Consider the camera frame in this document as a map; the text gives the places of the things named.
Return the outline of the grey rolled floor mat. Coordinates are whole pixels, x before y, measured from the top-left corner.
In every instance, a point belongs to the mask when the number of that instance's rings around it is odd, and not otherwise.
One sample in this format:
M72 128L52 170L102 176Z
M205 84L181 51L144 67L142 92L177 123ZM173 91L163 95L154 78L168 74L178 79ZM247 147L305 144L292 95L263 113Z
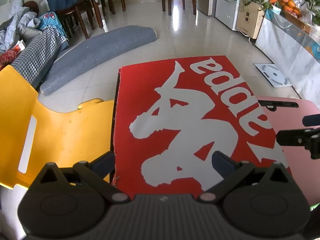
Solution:
M49 96L92 68L155 40L154 29L138 25L128 25L85 40L53 63L40 91Z

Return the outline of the brown cardboard carton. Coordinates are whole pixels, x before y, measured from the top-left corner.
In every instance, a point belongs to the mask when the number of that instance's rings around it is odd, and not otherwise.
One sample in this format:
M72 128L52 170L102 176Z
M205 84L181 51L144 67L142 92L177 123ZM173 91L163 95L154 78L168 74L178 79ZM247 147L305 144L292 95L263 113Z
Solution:
M249 38L256 40L265 12L257 3L251 2L246 5L246 2L246 0L240 1L236 29Z

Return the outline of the yellow plastic chair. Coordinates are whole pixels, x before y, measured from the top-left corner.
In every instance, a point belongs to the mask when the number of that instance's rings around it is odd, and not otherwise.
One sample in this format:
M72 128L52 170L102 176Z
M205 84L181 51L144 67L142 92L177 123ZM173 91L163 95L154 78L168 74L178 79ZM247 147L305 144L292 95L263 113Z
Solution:
M1 70L1 185L29 187L46 163L71 167L110 150L114 101L92 99L59 113L10 65Z

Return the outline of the houndstooth sofa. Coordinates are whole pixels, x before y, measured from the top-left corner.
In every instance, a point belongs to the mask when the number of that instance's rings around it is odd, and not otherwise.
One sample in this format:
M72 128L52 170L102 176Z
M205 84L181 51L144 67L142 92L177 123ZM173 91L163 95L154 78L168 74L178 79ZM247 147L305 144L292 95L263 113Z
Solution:
M11 66L34 88L37 88L57 56L68 47L68 39L56 28L48 27L27 45Z

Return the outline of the pile of grey clothes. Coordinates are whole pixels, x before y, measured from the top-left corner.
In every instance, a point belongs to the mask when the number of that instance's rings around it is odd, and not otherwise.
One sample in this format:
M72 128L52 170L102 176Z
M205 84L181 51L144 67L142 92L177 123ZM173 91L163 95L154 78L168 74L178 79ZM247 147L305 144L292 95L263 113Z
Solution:
M1 24L1 54L13 48L20 40L29 43L37 35L39 6L35 1L13 0L9 19Z

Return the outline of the white bathroom scale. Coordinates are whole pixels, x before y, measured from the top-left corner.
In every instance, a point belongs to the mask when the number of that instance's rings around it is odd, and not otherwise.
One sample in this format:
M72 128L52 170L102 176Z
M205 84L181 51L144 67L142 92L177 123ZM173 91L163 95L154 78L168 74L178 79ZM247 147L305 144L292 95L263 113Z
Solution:
M274 88L292 87L288 78L282 74L275 64L255 63L254 65Z

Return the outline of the white marble tv cabinet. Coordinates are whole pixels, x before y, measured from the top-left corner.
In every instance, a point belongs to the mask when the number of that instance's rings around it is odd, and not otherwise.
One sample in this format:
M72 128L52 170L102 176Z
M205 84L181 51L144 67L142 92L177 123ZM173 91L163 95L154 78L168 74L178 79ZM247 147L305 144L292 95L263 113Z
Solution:
M319 106L319 61L311 51L314 42L285 17L267 10L255 45L288 78L301 98Z

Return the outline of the basket of oranges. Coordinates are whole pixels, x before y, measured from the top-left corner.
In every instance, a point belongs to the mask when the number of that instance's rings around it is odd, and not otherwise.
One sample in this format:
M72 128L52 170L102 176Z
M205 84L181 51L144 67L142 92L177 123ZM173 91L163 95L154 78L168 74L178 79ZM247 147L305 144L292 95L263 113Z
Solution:
M278 2L285 12L291 13L296 18L302 17L301 10L297 7L293 0L278 0Z

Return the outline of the red Kappa box lid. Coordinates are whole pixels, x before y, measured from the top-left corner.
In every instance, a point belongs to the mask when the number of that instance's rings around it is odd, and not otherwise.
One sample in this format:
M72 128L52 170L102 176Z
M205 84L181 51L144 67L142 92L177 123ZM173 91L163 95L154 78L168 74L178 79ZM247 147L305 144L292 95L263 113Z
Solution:
M215 151L258 167L287 164L263 108L225 56L120 68L115 114L116 186L131 197L199 195L222 180Z

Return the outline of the pink lap desk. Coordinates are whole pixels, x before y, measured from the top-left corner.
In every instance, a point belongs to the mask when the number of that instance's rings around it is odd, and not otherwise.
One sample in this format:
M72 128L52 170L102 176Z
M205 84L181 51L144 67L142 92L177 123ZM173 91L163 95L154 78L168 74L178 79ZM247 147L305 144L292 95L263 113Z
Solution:
M312 159L305 148L310 142L312 129L303 118L319 114L317 106L304 99L259 96L258 101L278 137L292 176L311 206L319 203L319 159Z

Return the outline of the red patterned blanket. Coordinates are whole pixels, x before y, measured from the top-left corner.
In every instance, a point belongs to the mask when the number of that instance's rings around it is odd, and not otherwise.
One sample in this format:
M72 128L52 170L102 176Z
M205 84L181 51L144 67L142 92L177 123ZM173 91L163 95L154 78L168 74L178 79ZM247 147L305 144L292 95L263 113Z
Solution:
M21 52L20 48L9 49L0 56L0 68L3 69L7 65L11 64L18 54Z

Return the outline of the white chest freezer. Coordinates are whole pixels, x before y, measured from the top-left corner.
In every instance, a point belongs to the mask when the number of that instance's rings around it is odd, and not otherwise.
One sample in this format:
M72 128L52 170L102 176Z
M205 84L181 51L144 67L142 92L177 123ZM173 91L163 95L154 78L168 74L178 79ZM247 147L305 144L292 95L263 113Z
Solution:
M217 0L215 17L232 31L236 31L239 0Z

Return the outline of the blue round fan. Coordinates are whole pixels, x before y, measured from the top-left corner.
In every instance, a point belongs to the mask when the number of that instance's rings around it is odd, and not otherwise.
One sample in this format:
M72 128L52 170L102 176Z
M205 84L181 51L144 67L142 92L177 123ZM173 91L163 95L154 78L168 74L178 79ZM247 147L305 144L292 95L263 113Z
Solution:
M311 47L312 55L316 60L320 60L320 45L317 42L314 42Z

